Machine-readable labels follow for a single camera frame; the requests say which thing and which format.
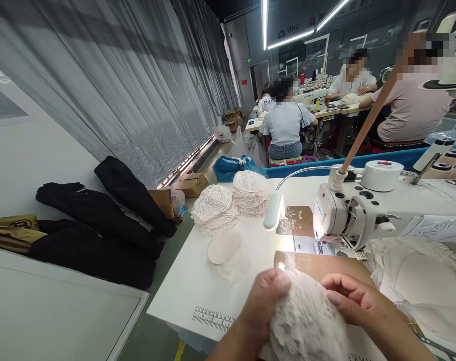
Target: yellow floor tape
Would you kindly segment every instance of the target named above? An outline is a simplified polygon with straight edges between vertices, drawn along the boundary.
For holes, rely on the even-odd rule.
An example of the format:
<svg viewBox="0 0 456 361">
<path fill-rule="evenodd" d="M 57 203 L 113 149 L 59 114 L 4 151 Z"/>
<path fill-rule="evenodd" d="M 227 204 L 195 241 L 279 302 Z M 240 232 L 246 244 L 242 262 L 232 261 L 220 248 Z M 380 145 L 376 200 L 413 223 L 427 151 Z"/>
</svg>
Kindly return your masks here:
<svg viewBox="0 0 456 361">
<path fill-rule="evenodd" d="M 176 352 L 176 357 L 174 358 L 174 361 L 181 361 L 181 356 L 183 356 L 185 346 L 186 343 L 183 340 L 181 340 L 179 342 L 178 351 Z"/>
</svg>

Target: black hair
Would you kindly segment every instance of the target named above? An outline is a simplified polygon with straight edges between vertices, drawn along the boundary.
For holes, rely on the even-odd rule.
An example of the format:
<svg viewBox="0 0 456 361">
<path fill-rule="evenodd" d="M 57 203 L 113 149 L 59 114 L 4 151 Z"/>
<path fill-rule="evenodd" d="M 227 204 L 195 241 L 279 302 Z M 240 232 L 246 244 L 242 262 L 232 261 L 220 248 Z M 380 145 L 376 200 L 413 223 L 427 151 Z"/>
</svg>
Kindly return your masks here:
<svg viewBox="0 0 456 361">
<path fill-rule="evenodd" d="M 415 49 L 411 60 L 414 65 L 429 65 L 432 58 L 443 56 L 444 46 L 443 41 L 432 41 L 429 49 Z"/>
<path fill-rule="evenodd" d="M 357 49 L 352 56 L 348 58 L 348 64 L 355 64 L 363 58 L 368 58 L 368 50 L 366 48 Z"/>
<path fill-rule="evenodd" d="M 266 83 L 262 90 L 262 98 L 265 94 L 271 95 L 271 85 L 269 83 Z"/>
<path fill-rule="evenodd" d="M 270 95 L 275 98 L 277 102 L 282 102 L 285 98 L 290 95 L 295 78 L 293 76 L 286 76 L 278 78 L 273 82 L 273 86 L 270 88 Z"/>
</svg>

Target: white shirt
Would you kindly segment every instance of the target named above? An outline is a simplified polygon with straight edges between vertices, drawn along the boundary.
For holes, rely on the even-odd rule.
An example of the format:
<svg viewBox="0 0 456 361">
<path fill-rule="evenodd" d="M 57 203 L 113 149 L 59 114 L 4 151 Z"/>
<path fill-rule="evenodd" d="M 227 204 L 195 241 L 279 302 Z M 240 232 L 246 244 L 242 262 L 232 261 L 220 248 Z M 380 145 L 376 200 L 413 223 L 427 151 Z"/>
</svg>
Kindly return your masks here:
<svg viewBox="0 0 456 361">
<path fill-rule="evenodd" d="M 259 132 L 270 134 L 273 145 L 289 145 L 300 141 L 300 129 L 315 121 L 303 103 L 282 102 L 274 105 L 273 110 L 266 113 Z"/>
<path fill-rule="evenodd" d="M 348 83 L 345 81 L 345 70 L 342 70 L 342 74 L 340 74 L 337 79 L 333 82 L 330 86 L 328 91 L 328 95 L 335 95 L 335 94 L 357 94 L 359 88 L 363 88 L 366 86 L 372 86 L 377 83 L 377 79 L 370 74 L 370 72 L 366 70 L 362 70 L 358 77 L 355 79 L 353 83 Z"/>
<path fill-rule="evenodd" d="M 265 95 L 258 101 L 258 114 L 264 111 L 270 111 L 273 109 L 273 100 L 270 98 L 269 95 Z"/>
</svg>

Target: white cabinet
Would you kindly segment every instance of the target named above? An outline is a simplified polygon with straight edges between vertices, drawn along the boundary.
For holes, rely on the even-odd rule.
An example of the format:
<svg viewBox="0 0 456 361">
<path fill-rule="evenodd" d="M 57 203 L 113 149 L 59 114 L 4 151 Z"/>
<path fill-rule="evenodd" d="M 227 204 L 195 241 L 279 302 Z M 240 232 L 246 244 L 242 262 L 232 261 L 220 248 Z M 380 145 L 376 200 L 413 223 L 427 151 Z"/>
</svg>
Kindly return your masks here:
<svg viewBox="0 0 456 361">
<path fill-rule="evenodd" d="M 0 250 L 0 361 L 115 360 L 148 296 Z"/>
</svg>

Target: ceiling light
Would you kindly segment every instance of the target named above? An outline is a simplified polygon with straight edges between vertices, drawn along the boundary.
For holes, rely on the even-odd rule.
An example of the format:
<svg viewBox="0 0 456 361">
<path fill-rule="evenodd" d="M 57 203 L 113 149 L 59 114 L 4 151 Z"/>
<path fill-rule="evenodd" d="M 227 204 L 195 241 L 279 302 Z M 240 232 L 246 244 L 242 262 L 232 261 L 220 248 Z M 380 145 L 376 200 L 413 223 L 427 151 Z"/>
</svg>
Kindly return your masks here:
<svg viewBox="0 0 456 361">
<path fill-rule="evenodd" d="M 263 50 L 267 49 L 268 0 L 262 0 L 262 34 Z"/>
<path fill-rule="evenodd" d="M 295 35 L 294 37 L 285 39 L 285 40 L 283 40 L 283 41 L 280 41 L 279 43 L 271 44 L 271 45 L 269 45 L 269 46 L 267 47 L 267 49 L 272 49 L 272 48 L 279 47 L 280 45 L 283 45 L 283 44 L 292 42 L 293 40 L 296 40 L 296 39 L 299 39 L 299 38 L 308 36 L 308 35 L 310 35 L 310 34 L 313 34 L 314 32 L 315 32 L 315 30 L 310 30 L 310 31 L 307 31 L 307 32 L 305 32 L 305 33 L 301 33 L 301 34 Z"/>
<path fill-rule="evenodd" d="M 340 11 L 340 9 L 348 2 L 348 0 L 342 0 L 340 4 L 330 13 L 328 16 L 322 21 L 322 23 L 317 27 L 317 31 L 319 31 L 322 26 L 324 26 L 329 20 L 337 13 Z"/>
</svg>

